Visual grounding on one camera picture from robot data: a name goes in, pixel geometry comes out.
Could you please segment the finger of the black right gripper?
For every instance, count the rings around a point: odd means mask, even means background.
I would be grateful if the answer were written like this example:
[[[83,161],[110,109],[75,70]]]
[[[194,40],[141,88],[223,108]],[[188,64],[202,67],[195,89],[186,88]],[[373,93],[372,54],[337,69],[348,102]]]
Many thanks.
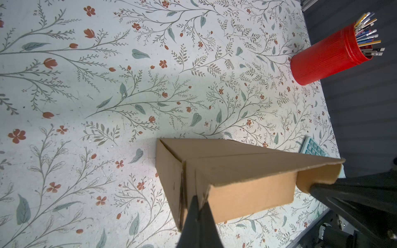
[[[310,194],[343,217],[378,248],[397,246],[397,172],[314,184]]]

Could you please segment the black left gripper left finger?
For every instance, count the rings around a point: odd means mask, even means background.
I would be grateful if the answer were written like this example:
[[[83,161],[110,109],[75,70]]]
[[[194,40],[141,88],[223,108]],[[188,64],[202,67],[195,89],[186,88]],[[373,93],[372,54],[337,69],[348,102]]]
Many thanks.
[[[195,195],[190,204],[186,222],[176,248],[199,248],[200,209]]]

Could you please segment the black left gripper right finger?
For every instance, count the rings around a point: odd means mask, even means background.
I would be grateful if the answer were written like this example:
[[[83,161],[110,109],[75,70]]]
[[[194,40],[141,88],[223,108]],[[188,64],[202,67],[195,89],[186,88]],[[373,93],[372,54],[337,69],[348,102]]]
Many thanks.
[[[199,211],[199,248],[224,248],[209,203]]]

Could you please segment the brown cardboard box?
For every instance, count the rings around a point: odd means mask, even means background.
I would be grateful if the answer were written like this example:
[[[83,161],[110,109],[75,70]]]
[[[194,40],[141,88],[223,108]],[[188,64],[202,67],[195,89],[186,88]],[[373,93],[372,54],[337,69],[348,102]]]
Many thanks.
[[[290,204],[295,190],[331,185],[344,159],[291,153],[229,139],[160,138],[156,170],[176,227],[194,196],[216,223]]]

